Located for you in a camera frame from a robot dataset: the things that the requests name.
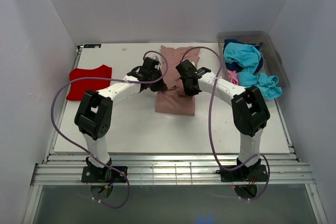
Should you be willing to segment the dusty pink t-shirt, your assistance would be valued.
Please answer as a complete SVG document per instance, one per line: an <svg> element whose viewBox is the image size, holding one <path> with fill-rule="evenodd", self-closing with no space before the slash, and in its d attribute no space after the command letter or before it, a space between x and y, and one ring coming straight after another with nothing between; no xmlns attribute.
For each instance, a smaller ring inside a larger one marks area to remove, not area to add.
<svg viewBox="0 0 336 224"><path fill-rule="evenodd" d="M195 67L199 61L199 49L188 51L191 47L170 48L161 46L161 54L167 59L162 63L162 72L166 72L163 78L167 90L160 91L156 96L155 111L159 113L195 115L195 98L187 97L184 93L182 80L176 70L181 59L189 60Z"/></svg>

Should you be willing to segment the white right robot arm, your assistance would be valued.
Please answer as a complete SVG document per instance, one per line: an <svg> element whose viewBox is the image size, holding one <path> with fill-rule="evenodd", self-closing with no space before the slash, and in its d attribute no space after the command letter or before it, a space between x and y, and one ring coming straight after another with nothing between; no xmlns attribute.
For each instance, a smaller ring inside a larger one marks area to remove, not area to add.
<svg viewBox="0 0 336 224"><path fill-rule="evenodd" d="M269 164L261 164L266 158L260 154L260 140L270 112L261 91L256 86L245 88L230 83L205 67L196 69L189 60L182 61L176 69L186 96L207 92L232 109L234 125L240 133L240 148L235 166L219 165L217 173L221 181L266 182L270 168Z"/></svg>

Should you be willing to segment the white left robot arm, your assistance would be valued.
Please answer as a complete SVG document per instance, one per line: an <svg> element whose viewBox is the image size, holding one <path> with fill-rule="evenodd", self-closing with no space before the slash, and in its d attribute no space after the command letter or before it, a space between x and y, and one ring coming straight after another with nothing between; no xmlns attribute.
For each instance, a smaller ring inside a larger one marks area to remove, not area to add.
<svg viewBox="0 0 336 224"><path fill-rule="evenodd" d="M107 182L117 177L117 173L107 166L111 165L111 158L107 151L106 134L111 125L113 107L145 89L153 92L167 90L160 66L158 57L146 57L143 65L133 68L122 82L84 93L75 125L83 134L90 152L84 174L88 174L93 182Z"/></svg>

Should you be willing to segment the light pink t-shirt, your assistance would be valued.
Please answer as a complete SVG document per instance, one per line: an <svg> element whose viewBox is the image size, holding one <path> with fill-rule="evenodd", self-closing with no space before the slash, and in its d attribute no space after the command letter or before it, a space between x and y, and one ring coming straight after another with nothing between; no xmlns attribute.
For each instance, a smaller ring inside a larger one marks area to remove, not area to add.
<svg viewBox="0 0 336 224"><path fill-rule="evenodd" d="M228 73L230 82L235 85L239 85L239 78L238 78L237 71L227 70L227 73Z"/></svg>

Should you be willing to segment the turquoise t-shirt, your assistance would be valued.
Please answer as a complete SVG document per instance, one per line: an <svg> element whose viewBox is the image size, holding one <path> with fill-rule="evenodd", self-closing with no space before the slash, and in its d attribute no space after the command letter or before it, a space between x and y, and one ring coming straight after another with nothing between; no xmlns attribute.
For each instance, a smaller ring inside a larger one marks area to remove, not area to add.
<svg viewBox="0 0 336 224"><path fill-rule="evenodd" d="M278 85L279 78L277 76L268 76L261 72L264 60L261 55L256 57L255 64L246 66L238 73L239 85L243 87L256 86L267 100L272 100L282 95L282 88Z"/></svg>

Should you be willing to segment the clear plastic bin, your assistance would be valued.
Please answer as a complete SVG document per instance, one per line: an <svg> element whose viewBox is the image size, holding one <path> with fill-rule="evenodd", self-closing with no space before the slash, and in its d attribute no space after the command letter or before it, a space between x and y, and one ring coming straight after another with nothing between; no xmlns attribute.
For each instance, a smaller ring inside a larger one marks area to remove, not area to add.
<svg viewBox="0 0 336 224"><path fill-rule="evenodd" d="M279 78L278 85L284 92L290 86L289 80L282 65L282 59L274 48L269 35L264 31L230 31L220 32L216 36L218 48L223 52L225 39L236 39L245 44L255 44L260 46L261 56L264 60L263 72L269 76Z"/></svg>

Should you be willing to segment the folded red t-shirt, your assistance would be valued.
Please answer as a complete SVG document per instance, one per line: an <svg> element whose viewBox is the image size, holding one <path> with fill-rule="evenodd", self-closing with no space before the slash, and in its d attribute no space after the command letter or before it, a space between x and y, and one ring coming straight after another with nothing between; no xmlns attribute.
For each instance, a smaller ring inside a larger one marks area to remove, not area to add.
<svg viewBox="0 0 336 224"><path fill-rule="evenodd" d="M101 65L95 69L80 69L76 68L69 74L69 80L79 78L96 77L96 78L112 78L112 68L106 65ZM81 101L84 93L87 90L97 91L107 88L110 85L108 80L86 79L74 82L70 85L70 91L66 97L68 101Z"/></svg>

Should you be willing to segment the blue label sticker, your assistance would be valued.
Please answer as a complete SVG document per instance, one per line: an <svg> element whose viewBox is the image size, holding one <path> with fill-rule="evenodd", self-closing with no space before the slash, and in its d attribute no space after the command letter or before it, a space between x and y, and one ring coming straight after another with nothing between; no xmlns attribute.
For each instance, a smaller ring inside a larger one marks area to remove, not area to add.
<svg viewBox="0 0 336 224"><path fill-rule="evenodd" d="M101 48L101 44L84 44L83 48L89 48L89 49Z"/></svg>

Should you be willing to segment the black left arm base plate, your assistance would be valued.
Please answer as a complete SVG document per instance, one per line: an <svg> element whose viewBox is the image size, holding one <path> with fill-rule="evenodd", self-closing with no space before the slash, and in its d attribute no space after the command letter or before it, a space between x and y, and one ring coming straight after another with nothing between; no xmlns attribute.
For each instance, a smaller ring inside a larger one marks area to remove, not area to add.
<svg viewBox="0 0 336 224"><path fill-rule="evenodd" d="M119 170L110 170L106 167L96 168L86 166L82 170L81 182L82 183L125 183L126 179L123 177L123 174L127 175L128 167L127 166L114 166L113 168Z"/></svg>

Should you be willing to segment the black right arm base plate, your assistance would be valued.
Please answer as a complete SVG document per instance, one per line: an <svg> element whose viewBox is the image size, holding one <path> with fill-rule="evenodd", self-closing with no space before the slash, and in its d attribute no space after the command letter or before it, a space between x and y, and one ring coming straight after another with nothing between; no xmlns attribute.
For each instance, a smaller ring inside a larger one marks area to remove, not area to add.
<svg viewBox="0 0 336 224"><path fill-rule="evenodd" d="M234 171L219 169L215 172L221 177L221 182L266 182L268 172L265 165L245 167Z"/></svg>

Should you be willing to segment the aluminium extrusion frame rail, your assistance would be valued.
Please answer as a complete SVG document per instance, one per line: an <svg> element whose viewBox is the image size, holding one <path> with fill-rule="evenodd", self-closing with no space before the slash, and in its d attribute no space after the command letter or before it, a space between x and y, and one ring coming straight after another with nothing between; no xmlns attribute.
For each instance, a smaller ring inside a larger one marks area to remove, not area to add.
<svg viewBox="0 0 336 224"><path fill-rule="evenodd" d="M114 154L114 166L128 167L130 185L217 185L218 165L211 155L131 155ZM310 165L294 153L267 154L272 184L311 184L315 182ZM35 166L32 185L79 185L83 154L49 155L47 162Z"/></svg>

